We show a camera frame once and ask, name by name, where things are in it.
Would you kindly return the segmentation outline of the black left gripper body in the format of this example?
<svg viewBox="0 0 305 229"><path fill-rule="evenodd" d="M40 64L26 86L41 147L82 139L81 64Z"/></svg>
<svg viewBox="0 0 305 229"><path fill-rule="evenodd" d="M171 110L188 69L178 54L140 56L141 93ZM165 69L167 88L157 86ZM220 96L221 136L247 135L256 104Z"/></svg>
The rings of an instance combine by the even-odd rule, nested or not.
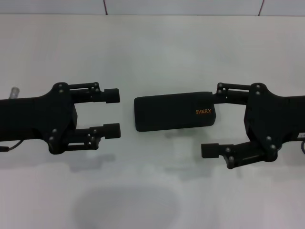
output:
<svg viewBox="0 0 305 229"><path fill-rule="evenodd" d="M67 83L56 83L45 95L0 102L0 140L40 139L51 154L62 154L66 132L76 128L76 109Z"/></svg>

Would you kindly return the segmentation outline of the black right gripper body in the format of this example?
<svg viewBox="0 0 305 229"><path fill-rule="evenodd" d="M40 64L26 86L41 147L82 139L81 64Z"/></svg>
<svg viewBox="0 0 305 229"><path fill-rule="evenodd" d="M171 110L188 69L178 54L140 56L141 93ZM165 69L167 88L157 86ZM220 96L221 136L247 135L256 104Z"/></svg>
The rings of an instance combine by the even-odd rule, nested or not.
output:
<svg viewBox="0 0 305 229"><path fill-rule="evenodd" d="M251 86L244 123L251 141L267 153L269 162L277 159L286 142L301 141L305 150L305 97L278 96L263 83Z"/></svg>

